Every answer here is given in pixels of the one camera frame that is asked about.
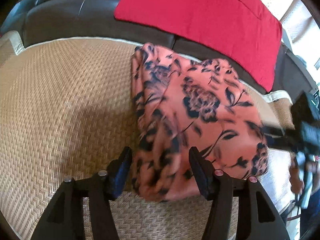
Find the person's right hand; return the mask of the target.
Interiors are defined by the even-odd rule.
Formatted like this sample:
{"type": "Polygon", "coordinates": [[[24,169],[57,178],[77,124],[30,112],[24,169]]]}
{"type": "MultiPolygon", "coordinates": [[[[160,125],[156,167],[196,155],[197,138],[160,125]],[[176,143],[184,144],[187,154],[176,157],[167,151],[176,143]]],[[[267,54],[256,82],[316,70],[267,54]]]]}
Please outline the person's right hand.
{"type": "MultiPolygon", "coordinates": [[[[311,194],[319,190],[319,161],[309,161],[306,163],[306,169],[313,174],[311,194]]],[[[291,163],[289,168],[291,191],[294,194],[301,194],[304,189],[304,182],[299,178],[299,168],[295,161],[291,163]]]]}

